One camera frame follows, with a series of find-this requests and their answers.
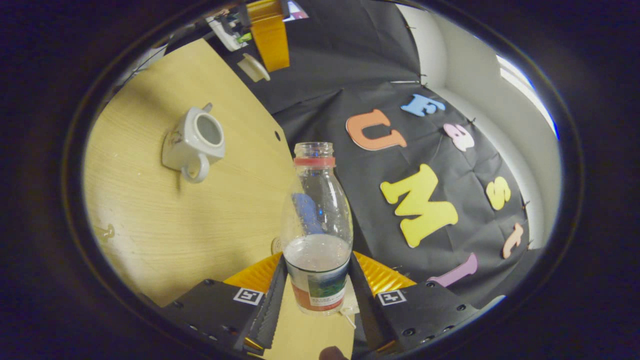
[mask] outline ceramic mug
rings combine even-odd
[[[211,103],[190,108],[164,138],[162,164],[181,171],[190,183],[201,183],[209,165],[225,156],[225,134],[210,110]]]

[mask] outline black fabric backdrop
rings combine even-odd
[[[449,289],[476,307],[497,295],[508,296],[538,253],[527,251],[529,226],[520,189],[488,139],[447,101],[419,85],[416,46],[399,10],[372,1],[298,2],[310,18],[286,23],[289,68],[272,72],[271,81],[254,83],[236,65],[242,53],[259,56],[253,46],[225,59],[282,126],[291,148],[298,142],[333,142],[336,175],[353,210],[354,249],[417,282],[452,270],[473,252],[477,272]],[[440,101],[446,109],[425,117],[403,111],[400,106],[413,94]],[[407,147],[367,151],[352,141],[347,119],[373,109],[381,110],[391,126],[368,127],[364,135],[377,138],[395,129]],[[475,146],[466,152],[455,148],[442,129],[445,123],[462,125]],[[404,217],[394,215],[405,195],[389,204],[380,184],[415,174],[423,163],[438,177],[435,191],[425,200],[451,202],[458,223],[440,228],[412,249],[400,230]],[[485,194],[497,176],[511,189],[511,199],[499,211]],[[516,222],[525,229],[522,243],[503,259],[502,247]],[[525,266],[517,266],[523,258]]]

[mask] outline light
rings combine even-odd
[[[495,57],[498,59],[498,62],[500,63],[501,67],[509,70],[513,75],[517,76],[518,79],[520,79],[526,85],[529,85],[530,87],[533,87],[533,85],[531,85],[531,82],[529,81],[529,79],[527,79],[527,77],[524,74],[522,74],[522,71],[520,71],[520,69],[518,69],[512,63],[508,62],[507,60],[505,60],[504,58],[501,58],[498,55],[496,55]]]
[[[298,20],[298,19],[306,19],[308,17],[307,13],[302,10],[300,5],[296,4],[295,1],[289,0],[287,2],[289,7],[289,17],[284,19],[284,22]]]
[[[523,95],[527,97],[529,101],[531,101],[536,109],[540,111],[542,117],[545,118],[547,124],[557,138],[558,133],[556,131],[556,123],[554,123],[551,115],[549,114],[549,111],[547,111],[545,105],[542,103],[542,101],[540,101],[540,99],[534,92],[533,87],[531,86],[531,83],[529,82],[527,77],[524,76],[524,74],[522,74],[522,72],[518,70],[518,68],[513,66],[510,62],[506,61],[500,56],[496,55],[496,57],[498,58],[498,62],[500,63],[500,65],[502,65],[502,67],[500,68],[500,76],[502,76],[502,78],[506,81],[509,81],[509,83],[515,86],[516,89],[518,89]]]

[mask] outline clear plastic bottle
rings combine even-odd
[[[297,143],[298,181],[285,200],[280,241],[298,307],[331,315],[344,298],[353,245],[349,202],[333,174],[333,144]]]

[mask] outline white object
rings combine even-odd
[[[225,47],[227,48],[227,50],[236,51],[236,50],[240,49],[241,47],[246,46],[246,42],[243,42],[242,44],[240,44],[236,40],[236,37],[227,34],[225,29],[222,27],[222,23],[220,21],[214,20],[213,17],[208,17],[208,18],[206,18],[206,20],[209,23],[209,27],[216,34],[218,39],[220,39],[220,41],[222,41],[222,44],[225,44]]]
[[[181,171],[190,183],[201,183],[209,165],[225,156],[225,134],[210,110],[211,103],[204,109],[192,107],[164,138],[162,164]]]
[[[347,321],[351,324],[351,326],[353,326],[353,328],[355,329],[357,326],[356,324],[351,320],[351,318],[349,317],[349,315],[347,315],[344,312],[344,309],[340,309],[340,314],[342,314],[345,318],[347,318]]]
[[[342,307],[340,307],[340,314],[347,317],[347,319],[349,319],[349,323],[355,329],[356,325],[351,321],[349,316],[359,313],[360,308],[358,307],[356,293],[353,290],[353,284],[351,283],[351,277],[349,275],[347,275],[347,282],[344,287],[346,288],[346,291],[344,293],[344,300],[342,300]]]
[[[262,64],[258,60],[256,60],[253,56],[249,54],[243,54],[243,56],[244,56],[244,59],[238,62],[238,66],[247,75],[249,75],[249,78],[251,78],[251,80],[253,80],[254,83],[257,83],[262,79],[265,79],[266,81],[271,80],[271,76],[269,76],[269,73],[267,72],[267,70],[264,68],[264,66],[262,66]]]

